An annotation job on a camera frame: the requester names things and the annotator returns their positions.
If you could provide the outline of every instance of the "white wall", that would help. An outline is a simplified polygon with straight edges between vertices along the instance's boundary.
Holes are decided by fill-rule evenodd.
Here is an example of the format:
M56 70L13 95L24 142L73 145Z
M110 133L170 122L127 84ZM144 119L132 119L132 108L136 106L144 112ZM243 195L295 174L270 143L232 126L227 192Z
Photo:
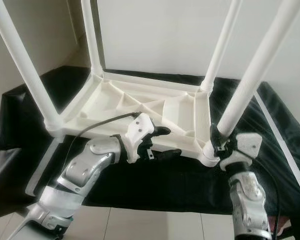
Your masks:
M77 49L66 0L5 0L12 21L39 74L60 66ZM0 36L1 94L23 79Z
M280 0L244 0L219 76L240 79ZM108 69L205 75L230 0L99 0ZM264 78L300 122L300 15Z
M68 0L71 17L73 20L74 31L76 38L82 37L86 30L84 24L84 16L82 14L81 0Z

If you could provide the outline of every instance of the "white tube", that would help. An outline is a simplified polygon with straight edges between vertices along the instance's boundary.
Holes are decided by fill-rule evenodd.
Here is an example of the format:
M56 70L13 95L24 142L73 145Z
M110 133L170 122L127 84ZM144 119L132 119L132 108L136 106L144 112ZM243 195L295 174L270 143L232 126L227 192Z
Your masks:
M270 28L217 125L225 138L230 136L243 115L299 11L300 0L282 1ZM204 165L211 166L218 163L210 141L204 146L203 155L201 162Z
M228 46L231 33L234 29L241 7L241 3L242 0L232 0L231 2L229 11L224 20L224 24L218 42L216 43L208 70L200 86L201 90L206 93L211 93L214 88L214 81L217 76L217 72L219 70L221 61L224 57L226 48Z
M41 79L18 35L3 0L0 0L0 34L15 65L44 117L46 129L54 137L61 137L63 120L57 113Z
M82 6L85 34L86 34L86 41L88 44L88 50L89 50L90 61L91 61L91 72L93 75L103 77L104 71L100 64L94 19L92 16L90 1L81 0L81 6Z

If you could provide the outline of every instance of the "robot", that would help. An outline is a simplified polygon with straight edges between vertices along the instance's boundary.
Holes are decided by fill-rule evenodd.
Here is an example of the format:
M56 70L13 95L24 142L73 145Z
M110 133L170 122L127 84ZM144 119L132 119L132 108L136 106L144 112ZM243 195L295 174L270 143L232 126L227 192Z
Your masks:
M73 221L75 211L82 205L101 172L111 164L138 159L154 161L151 138L167 135L167 127L155 126L145 113L135 113L134 120L123 135L100 136L89 140L84 150L75 156L56 180L47 185L38 202L29 211L9 240L60 240ZM228 173L230 198L233 204L234 238L271 240L266 194L256 175L249 171L256 158L262 137L256 133L238 134L221 144L218 129L212 125L211 142L220 168ZM180 149L161 153L160 158L173 158Z

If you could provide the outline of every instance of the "black fabric cover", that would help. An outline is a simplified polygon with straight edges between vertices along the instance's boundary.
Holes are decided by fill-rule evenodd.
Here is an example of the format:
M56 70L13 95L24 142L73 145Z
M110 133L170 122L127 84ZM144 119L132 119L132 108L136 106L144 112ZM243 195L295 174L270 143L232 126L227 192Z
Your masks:
M153 74L108 70L112 73L199 85L202 76ZM85 83L89 69L63 66L44 74L41 79L59 113ZM217 78L210 97L211 119L218 123L239 81ZM300 169L300 125L268 83L258 89ZM300 216L300 187L274 137L259 105L252 99L236 130L262 135L258 159L276 177L280 188L282 214ZM44 172L36 193L53 184L61 172L73 136L66 136ZM27 87L21 85L2 95L0 108L0 150L21 148L14 161L0 176L0 216L36 201L25 194L25 187L52 141L43 118ZM85 138L74 144L69 159L82 151ZM266 210L276 213L276 195L269 177L257 164L255 171L266 192ZM111 165L100 175L87 196L85 205L118 208L231 214L227 176L217 165L203 166L198 160L185 157L164 162L137 162Z

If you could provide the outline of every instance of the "tile floor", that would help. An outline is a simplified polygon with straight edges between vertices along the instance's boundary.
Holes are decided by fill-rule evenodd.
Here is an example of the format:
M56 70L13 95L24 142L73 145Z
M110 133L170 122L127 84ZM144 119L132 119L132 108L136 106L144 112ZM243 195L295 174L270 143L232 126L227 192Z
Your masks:
M7 240L22 220L17 213L0 217L0 240ZM233 240L233 236L230 215L82 206L63 239Z

